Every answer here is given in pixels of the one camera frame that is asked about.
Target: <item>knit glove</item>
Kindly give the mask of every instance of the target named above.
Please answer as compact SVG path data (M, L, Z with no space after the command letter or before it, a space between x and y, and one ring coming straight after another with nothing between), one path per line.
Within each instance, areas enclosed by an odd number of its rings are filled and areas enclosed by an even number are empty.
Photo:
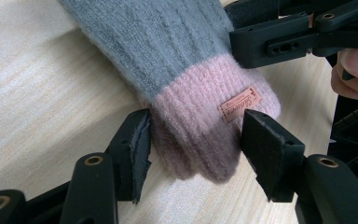
M251 88L258 93L248 95L257 98L253 109L279 116L269 84L231 56L228 32L233 28L218 0L62 4L150 107L158 154L179 178L201 173L224 183L234 175L241 117L227 117L237 108L229 105L240 98L227 101L236 95Z

